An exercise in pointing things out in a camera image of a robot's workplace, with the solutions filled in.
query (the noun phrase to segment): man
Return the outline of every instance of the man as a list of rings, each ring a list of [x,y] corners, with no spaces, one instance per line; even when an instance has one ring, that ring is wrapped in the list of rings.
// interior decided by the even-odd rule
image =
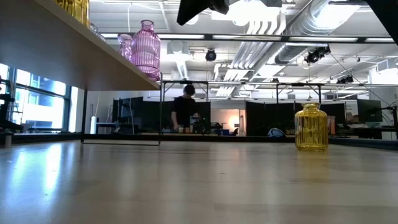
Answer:
[[[174,106],[172,110],[172,121],[174,130],[178,130],[178,126],[182,125],[187,131],[190,125],[190,117],[198,116],[198,109],[195,100],[192,96],[195,94],[195,87],[187,85],[184,88],[182,96],[174,99]]]

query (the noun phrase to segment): ceiling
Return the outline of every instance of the ceiling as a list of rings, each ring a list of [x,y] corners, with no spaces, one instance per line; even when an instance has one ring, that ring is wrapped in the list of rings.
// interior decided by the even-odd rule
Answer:
[[[306,5],[308,0],[295,0],[295,5],[286,9],[287,22]],[[180,26],[176,23],[178,13],[178,0],[175,1],[128,1],[128,0],[91,0],[90,20],[99,29],[100,33],[137,32],[141,28],[140,21],[152,20],[155,31],[159,33],[201,33],[201,34],[245,34],[246,26],[236,26],[231,21],[215,21],[211,19],[211,11],[206,10],[199,15],[199,20],[194,25]],[[128,28],[127,12],[129,11],[130,28]],[[387,31],[369,7],[362,7],[354,13],[348,21],[334,30],[330,35],[343,36],[388,36]],[[238,52],[240,42],[216,41],[187,41],[190,47],[195,47],[193,60],[187,61],[189,70],[202,70],[212,72],[214,66],[220,62],[231,63]],[[107,40],[115,49],[119,48],[116,40]],[[208,48],[215,49],[216,62],[206,62],[205,54]],[[361,82],[367,81],[368,68],[384,57],[397,56],[396,44],[330,44],[331,52],[335,58],[349,69],[352,68],[355,77]],[[165,52],[167,41],[162,41],[160,69],[163,73],[176,70],[176,63],[167,60]],[[336,59],[327,56],[318,64],[304,69],[301,65],[302,58],[297,59],[296,66],[288,66],[279,76],[281,82],[303,82],[308,80],[308,75],[314,82],[327,81],[331,76],[343,72],[345,69],[337,63]]]

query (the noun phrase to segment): shelf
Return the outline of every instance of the shelf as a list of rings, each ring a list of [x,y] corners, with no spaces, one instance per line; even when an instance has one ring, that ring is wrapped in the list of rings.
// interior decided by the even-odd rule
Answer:
[[[88,91],[160,87],[52,0],[1,1],[0,63]]]

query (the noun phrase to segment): security camera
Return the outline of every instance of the security camera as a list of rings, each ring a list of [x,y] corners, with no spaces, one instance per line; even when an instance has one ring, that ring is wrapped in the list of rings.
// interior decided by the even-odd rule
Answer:
[[[206,61],[214,62],[217,58],[217,54],[214,49],[208,49],[206,53]]]

